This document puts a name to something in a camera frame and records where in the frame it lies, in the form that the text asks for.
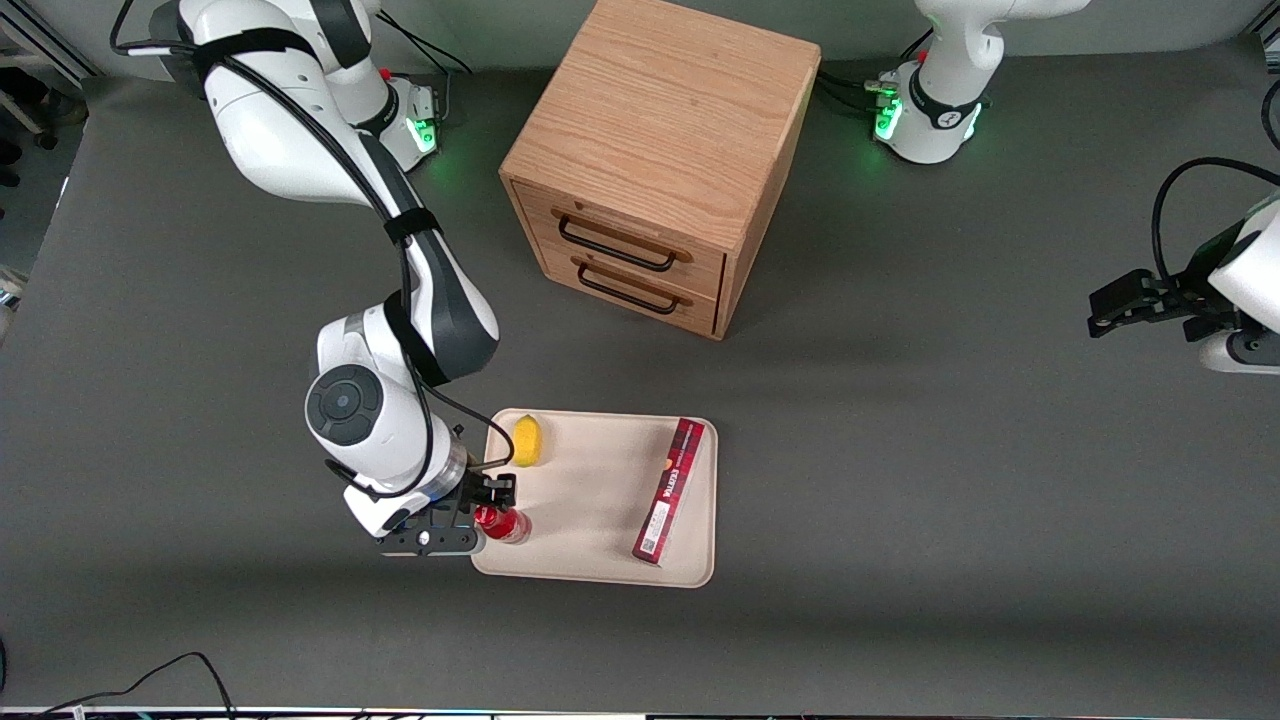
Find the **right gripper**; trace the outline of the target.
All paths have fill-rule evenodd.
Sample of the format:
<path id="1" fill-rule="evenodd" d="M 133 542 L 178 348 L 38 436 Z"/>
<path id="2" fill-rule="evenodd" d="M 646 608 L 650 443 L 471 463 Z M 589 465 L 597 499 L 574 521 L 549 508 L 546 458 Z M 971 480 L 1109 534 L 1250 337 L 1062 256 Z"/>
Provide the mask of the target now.
<path id="1" fill-rule="evenodd" d="M 384 557 L 471 556 L 486 544 L 472 510 L 509 511 L 517 502 L 517 477 L 472 475 L 467 468 L 445 469 L 401 492 L 379 489 L 347 468 L 346 505 Z"/>

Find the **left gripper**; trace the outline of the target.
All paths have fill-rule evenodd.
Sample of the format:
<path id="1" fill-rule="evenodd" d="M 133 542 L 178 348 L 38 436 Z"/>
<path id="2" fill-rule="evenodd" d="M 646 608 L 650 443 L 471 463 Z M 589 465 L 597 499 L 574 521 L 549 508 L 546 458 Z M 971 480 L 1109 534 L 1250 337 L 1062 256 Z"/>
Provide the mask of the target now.
<path id="1" fill-rule="evenodd" d="M 1234 304 L 1210 284 L 1210 274 L 1229 255 L 1242 228 L 1243 225 L 1229 225 L 1206 240 L 1178 274 L 1169 273 L 1161 231 L 1153 228 L 1153 260 L 1161 279 L 1151 270 L 1132 270 L 1092 292 L 1088 297 L 1089 337 L 1097 340 L 1120 327 L 1137 323 L 1164 322 L 1165 288 L 1175 305 L 1192 314 L 1185 319 L 1188 343 L 1239 331 L 1240 318 Z"/>

